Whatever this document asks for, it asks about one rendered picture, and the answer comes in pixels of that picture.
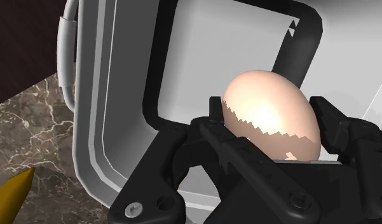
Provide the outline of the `yellow pointed object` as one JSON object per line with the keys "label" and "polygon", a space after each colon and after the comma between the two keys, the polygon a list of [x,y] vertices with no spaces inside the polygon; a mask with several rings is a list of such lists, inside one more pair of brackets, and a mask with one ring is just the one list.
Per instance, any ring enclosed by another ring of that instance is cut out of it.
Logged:
{"label": "yellow pointed object", "polygon": [[0,224],[13,224],[31,190],[34,170],[18,173],[0,187]]}

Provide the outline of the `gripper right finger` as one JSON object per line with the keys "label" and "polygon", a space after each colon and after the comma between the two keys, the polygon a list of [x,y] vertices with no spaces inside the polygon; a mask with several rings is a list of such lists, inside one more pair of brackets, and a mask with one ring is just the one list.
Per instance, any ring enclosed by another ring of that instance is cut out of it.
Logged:
{"label": "gripper right finger", "polygon": [[369,224],[382,224],[382,130],[348,117],[322,96],[310,97],[322,146],[357,172],[361,209]]}

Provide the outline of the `beige egg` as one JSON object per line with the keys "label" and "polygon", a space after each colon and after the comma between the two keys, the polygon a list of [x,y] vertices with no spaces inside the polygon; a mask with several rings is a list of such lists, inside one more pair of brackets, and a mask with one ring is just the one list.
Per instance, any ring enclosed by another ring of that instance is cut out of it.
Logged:
{"label": "beige egg", "polygon": [[318,160],[320,129],[298,87],[279,74],[247,71],[228,85],[222,100],[224,124],[273,160]]}

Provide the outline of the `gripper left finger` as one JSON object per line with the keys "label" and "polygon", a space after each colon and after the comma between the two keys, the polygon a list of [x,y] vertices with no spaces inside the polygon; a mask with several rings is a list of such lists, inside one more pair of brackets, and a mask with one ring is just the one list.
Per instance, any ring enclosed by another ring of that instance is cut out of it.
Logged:
{"label": "gripper left finger", "polygon": [[319,224],[318,201],[245,137],[223,124],[218,97],[210,114],[162,127],[111,205],[109,224],[186,224],[178,188],[202,165],[220,196],[204,224]]}

